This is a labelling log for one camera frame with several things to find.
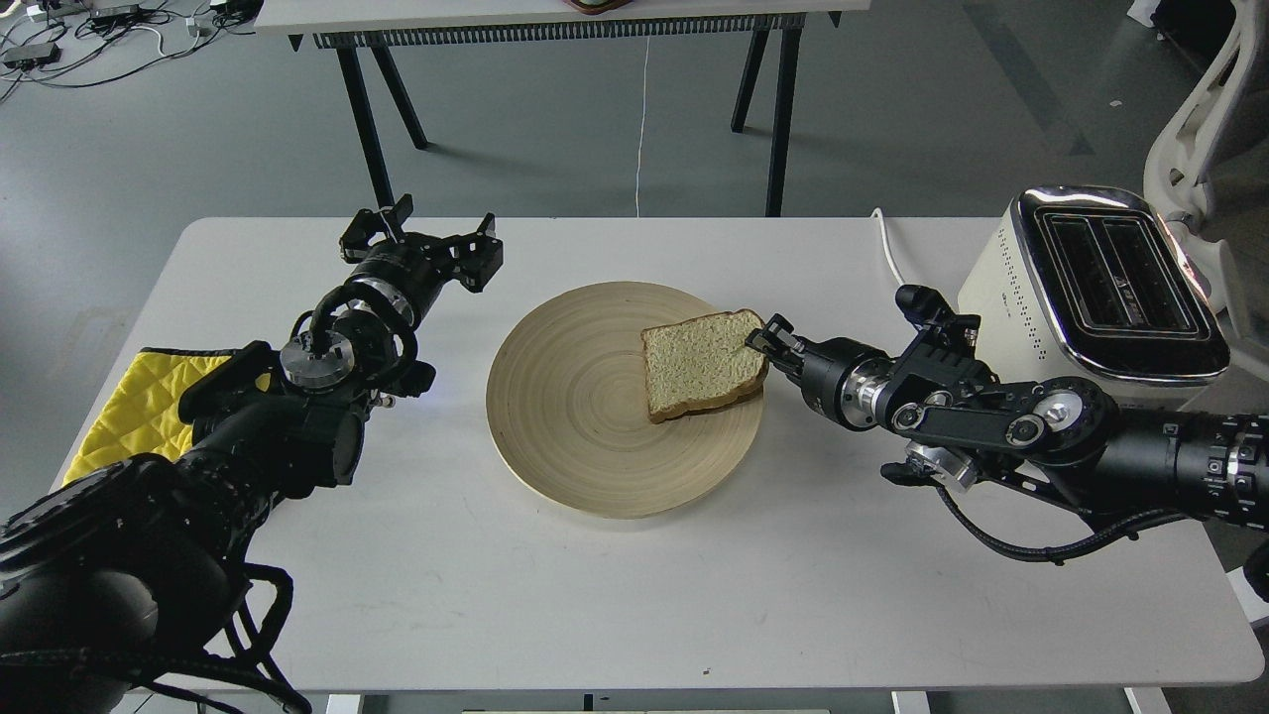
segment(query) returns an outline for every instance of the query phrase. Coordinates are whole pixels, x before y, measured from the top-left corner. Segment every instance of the concrete floor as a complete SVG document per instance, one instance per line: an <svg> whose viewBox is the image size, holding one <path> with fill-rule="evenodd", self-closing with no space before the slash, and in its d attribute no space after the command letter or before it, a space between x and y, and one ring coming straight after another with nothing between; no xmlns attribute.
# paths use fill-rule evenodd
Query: concrete floor
<svg viewBox="0 0 1269 714"><path fill-rule="evenodd" d="M1128 3L874 5L840 29L810 19L787 216L863 216L874 205L995 216L1041 183L1140 191L1150 145L1198 79L1173 46L1123 15ZM170 47L188 42L178 24L164 33ZM131 68L155 56L154 42L137 33L72 76ZM733 134L746 47L736 34L401 48L398 67L437 142L428 152L410 145L382 81L371 75L368 85L393 185L414 193L418 214L629 216L647 51L641 213L758 216L775 46L750 128ZM335 55L307 41L293 53L282 38L228 37L102 88L19 86L0 104L0 514L58 474L187 224L350 216L373 203ZM835 699L834 710L887 706L883 695L850 696L864 699ZM121 710L141 699L127 701ZM391 710L442 710L434 704L401 698ZM1112 690L956 692L931 705L1127 710ZM164 706L175 704L156 698L142 711ZM1195 706L1185 710L1232 710Z"/></svg>

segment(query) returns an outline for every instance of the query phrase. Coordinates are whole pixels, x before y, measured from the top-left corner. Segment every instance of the round bamboo plate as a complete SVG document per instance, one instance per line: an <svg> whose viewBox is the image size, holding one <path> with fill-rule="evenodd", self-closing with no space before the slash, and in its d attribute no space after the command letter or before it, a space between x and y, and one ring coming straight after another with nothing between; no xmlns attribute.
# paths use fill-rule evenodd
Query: round bamboo plate
<svg viewBox="0 0 1269 714"><path fill-rule="evenodd" d="M608 519L641 519L700 498L740 464L763 396L654 425L645 327L716 312L685 292L608 282L565 292L503 341L485 397L503 460L542 496Z"/></svg>

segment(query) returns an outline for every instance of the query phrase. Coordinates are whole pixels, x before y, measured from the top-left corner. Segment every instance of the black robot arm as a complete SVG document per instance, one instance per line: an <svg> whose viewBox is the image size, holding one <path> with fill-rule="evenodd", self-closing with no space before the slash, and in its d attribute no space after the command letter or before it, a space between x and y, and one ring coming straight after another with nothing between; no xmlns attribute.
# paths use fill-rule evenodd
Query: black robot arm
<svg viewBox="0 0 1269 714"><path fill-rule="evenodd" d="M1081 378L1001 384L975 360L976 315L956 313L929 287L904 285L895 301L917 330L898 356L844 336L812 341L780 315L746 341L815 412L851 431L881 426L909 439L905 460L886 464L882 476L935 487L992 550L1061 564L1183 517L1269 525L1269 417L1123 410ZM1023 463L1044 478L1019 473ZM1071 511L1093 535L1055 548L994 539L948 493L983 481ZM1261 549L1246 573L1269 601L1266 561Z"/></svg>
<svg viewBox="0 0 1269 714"><path fill-rule="evenodd" d="M253 341L184 393L190 451L100 469L0 530L0 711L107 713L137 685L233 711L154 681L165 673L311 710L269 656L291 578L246 562L251 538L280 501L352 482L371 411L431 386L414 331L440 288L478 292L503 263L492 214L435 237L402 228L410 211L406 195L359 212L340 238L357 266L289 341ZM259 624L254 582L277 594ZM203 649L221 630L233 657Z"/></svg>

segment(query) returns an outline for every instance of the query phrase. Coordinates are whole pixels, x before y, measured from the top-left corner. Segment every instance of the white table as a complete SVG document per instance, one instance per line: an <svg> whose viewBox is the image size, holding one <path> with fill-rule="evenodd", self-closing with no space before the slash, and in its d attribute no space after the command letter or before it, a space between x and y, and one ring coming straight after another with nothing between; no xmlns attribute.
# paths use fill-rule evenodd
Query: white table
<svg viewBox="0 0 1269 714"><path fill-rule="evenodd" d="M996 218L897 218L910 279L953 294ZM145 345L275 345L349 266L344 218L208 218L181 235L104 403ZM448 235L476 219L420 219ZM1203 529L1180 523L1063 568L1015 563L929 490L877 474L904 441L813 415L773 373L753 450L698 503L605 521L522 486L483 388L532 307L651 280L721 308L780 311L813 339L897 353L912 334L864 218L501 218L486 292L447 287L420 328L438 379L372 416L352 487L284 503L250 559L296 604L275 651L307 691L1185 685L1255 678L1263 658ZM1086 535L992 486L962 497L1024 544Z"/></svg>
<svg viewBox="0 0 1269 714"><path fill-rule="evenodd" d="M261 34L291 36L296 49L305 33L313 33L317 47L336 51L374 198L379 205L391 205L397 197L392 193L374 115L365 95L365 81L357 58L358 48L371 49L414 146L426 150L430 142L397 72L390 47L753 32L731 118L731 129L741 132L749 115L768 36L773 29L782 30L765 213L779 216L784 197L798 47L806 14L829 11L834 23L838 23L844 10L865 10L869 3L871 0L637 0L602 15L584 15L562 0L269 0L255 22L255 29Z"/></svg>

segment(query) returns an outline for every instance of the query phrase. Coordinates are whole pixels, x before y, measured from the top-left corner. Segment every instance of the yellow quilted pad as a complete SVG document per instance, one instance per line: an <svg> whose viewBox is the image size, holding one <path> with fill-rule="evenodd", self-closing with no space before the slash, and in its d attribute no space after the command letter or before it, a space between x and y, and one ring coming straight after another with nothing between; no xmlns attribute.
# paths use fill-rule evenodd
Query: yellow quilted pad
<svg viewBox="0 0 1269 714"><path fill-rule="evenodd" d="M176 416L180 396L235 351L146 347L137 353L84 438L62 486L136 454L175 462L194 441L194 429Z"/></svg>

